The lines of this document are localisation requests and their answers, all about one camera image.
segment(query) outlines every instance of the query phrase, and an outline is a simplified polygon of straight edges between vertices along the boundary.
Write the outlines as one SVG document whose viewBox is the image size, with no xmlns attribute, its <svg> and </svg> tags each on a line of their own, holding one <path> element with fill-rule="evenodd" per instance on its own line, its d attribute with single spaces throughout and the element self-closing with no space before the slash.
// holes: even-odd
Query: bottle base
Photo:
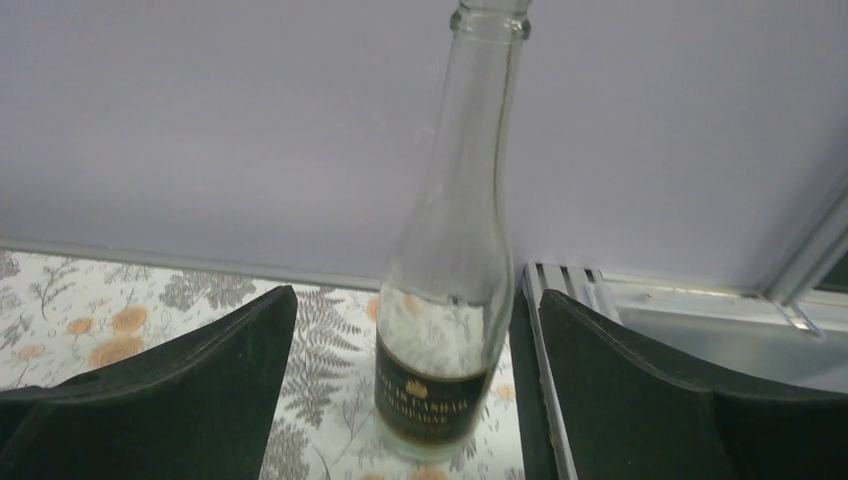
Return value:
<svg viewBox="0 0 848 480">
<path fill-rule="evenodd" d="M 391 428 L 383 423 L 380 415 L 374 415 L 374 423 L 376 424 L 377 435 L 389 451 L 402 460 L 414 462 L 439 463 L 449 460 L 459 452 L 470 436 L 470 434 L 466 435 L 451 443 L 425 446 L 412 443 L 394 433 Z"/>
</svg>

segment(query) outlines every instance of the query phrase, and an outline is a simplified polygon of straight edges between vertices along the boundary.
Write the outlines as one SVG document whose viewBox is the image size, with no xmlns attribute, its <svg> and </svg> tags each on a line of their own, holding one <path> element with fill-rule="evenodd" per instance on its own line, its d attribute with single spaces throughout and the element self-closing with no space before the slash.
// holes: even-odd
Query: floral tablecloth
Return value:
<svg viewBox="0 0 848 480">
<path fill-rule="evenodd" d="M 0 389 L 55 385 L 117 362 L 277 285 L 0 250 Z M 296 331 L 261 479 L 524 478 L 508 341 L 473 440 L 443 464 L 404 463 L 371 421 L 376 294 L 294 288 Z"/>
</svg>

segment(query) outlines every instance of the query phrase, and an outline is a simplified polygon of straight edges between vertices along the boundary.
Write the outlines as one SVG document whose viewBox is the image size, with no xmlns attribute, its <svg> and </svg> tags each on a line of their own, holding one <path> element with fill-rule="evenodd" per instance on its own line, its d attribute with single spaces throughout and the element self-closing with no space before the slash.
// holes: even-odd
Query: gray wall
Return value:
<svg viewBox="0 0 848 480">
<path fill-rule="evenodd" d="M 0 0 L 0 236 L 378 276 L 454 6 Z M 518 261 L 751 285 L 848 169 L 845 0 L 530 18 Z"/>
</svg>

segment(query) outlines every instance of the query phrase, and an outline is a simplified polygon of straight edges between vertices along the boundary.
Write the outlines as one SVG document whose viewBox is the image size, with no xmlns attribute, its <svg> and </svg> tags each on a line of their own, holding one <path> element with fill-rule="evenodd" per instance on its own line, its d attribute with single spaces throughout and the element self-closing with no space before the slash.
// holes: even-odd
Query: bottle body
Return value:
<svg viewBox="0 0 848 480">
<path fill-rule="evenodd" d="M 529 23 L 526 0 L 493 1 L 464 1 L 451 17 L 431 175 L 380 290 L 377 423 L 418 460 L 449 457 L 473 433 L 512 313 L 501 170 Z"/>
</svg>

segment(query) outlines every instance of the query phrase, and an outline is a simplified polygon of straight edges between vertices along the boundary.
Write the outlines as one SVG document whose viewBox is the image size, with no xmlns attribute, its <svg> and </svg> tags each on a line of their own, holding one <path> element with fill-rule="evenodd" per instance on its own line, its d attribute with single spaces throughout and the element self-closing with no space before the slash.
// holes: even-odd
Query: black label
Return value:
<svg viewBox="0 0 848 480">
<path fill-rule="evenodd" d="M 489 372 L 465 378 L 438 378 L 403 365 L 377 334 L 374 404 L 383 422 L 413 443 L 450 443 L 474 426 Z"/>
</svg>

